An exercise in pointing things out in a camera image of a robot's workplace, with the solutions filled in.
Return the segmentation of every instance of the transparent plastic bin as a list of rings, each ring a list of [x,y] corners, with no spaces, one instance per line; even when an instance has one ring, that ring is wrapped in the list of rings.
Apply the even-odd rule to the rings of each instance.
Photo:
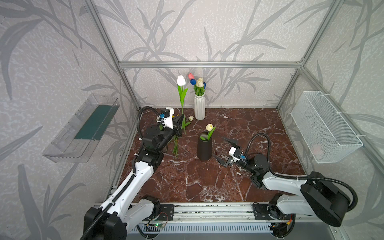
[[[88,162],[120,106],[117,100],[91,94],[43,156],[53,162]]]
[[[363,145],[320,91],[304,91],[291,115],[317,163],[338,162]]]

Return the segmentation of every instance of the wall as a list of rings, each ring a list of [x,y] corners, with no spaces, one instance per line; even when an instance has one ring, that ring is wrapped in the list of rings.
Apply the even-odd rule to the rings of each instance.
[[[133,104],[82,1],[1,1],[0,15],[0,239],[78,239],[104,200]],[[43,157],[91,93],[121,104],[91,159]]]
[[[317,81],[353,118],[381,151],[384,119],[384,1],[345,1],[308,61]],[[350,184],[358,205],[345,215],[351,240],[378,240],[384,235],[384,177],[361,149],[337,163],[317,164],[290,113],[303,91],[312,91],[300,76],[280,109],[282,120],[307,172],[321,172]]]
[[[331,0],[94,2],[120,61],[300,61]],[[179,106],[176,77],[192,72],[207,82],[209,107],[275,107],[294,72],[125,71],[140,104],[154,106]],[[192,90],[185,104],[193,106]]]

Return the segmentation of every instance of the robotic arm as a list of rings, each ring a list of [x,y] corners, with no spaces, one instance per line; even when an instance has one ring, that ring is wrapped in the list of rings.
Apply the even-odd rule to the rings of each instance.
[[[252,141],[258,136],[263,136],[268,141],[266,157],[263,154],[256,154],[253,157],[248,156]],[[268,135],[264,133],[254,135],[245,153],[241,151],[237,141],[225,140],[232,145],[229,150],[229,158],[223,160],[214,155],[222,166],[227,167],[235,163],[252,173],[250,179],[257,188],[279,190],[294,194],[276,194],[268,204],[267,209],[263,209],[260,204],[255,203],[253,206],[255,214],[268,214],[273,219],[280,219],[282,216],[289,214],[316,215],[323,222],[339,227],[345,213],[352,210],[357,204],[358,197],[356,192],[342,181],[326,178],[318,172],[312,172],[305,176],[275,173],[271,169],[269,162],[271,142]],[[333,182],[343,185],[352,193],[352,202]]]
[[[140,120],[146,109],[156,113],[157,125],[148,127],[143,135]],[[160,114],[151,107],[143,107],[139,111],[137,130],[142,145],[139,154],[135,154],[132,171],[98,209],[91,207],[87,211],[84,217],[84,232],[80,240],[125,239],[127,233],[143,219],[147,217],[152,219],[160,214],[160,202],[154,197],[147,196],[132,208],[130,205],[144,183],[160,166],[164,157],[163,148],[174,136],[182,136],[181,124],[184,115],[172,118],[173,114],[173,108],[169,107],[162,109]]]

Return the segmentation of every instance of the gray floor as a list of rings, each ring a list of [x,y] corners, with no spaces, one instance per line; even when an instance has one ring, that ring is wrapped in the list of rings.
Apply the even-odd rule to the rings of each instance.
[[[139,234],[128,234],[127,240],[144,240]],[[155,240],[273,240],[269,233],[197,233],[197,234],[160,234]],[[325,223],[296,223],[285,240],[334,240],[329,226]]]

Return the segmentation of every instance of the mesh basket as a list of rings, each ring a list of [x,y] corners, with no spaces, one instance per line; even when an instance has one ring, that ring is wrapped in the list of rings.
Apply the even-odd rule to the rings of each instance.
[[[338,162],[362,146],[340,112],[320,91],[305,91],[291,112],[317,163]]]

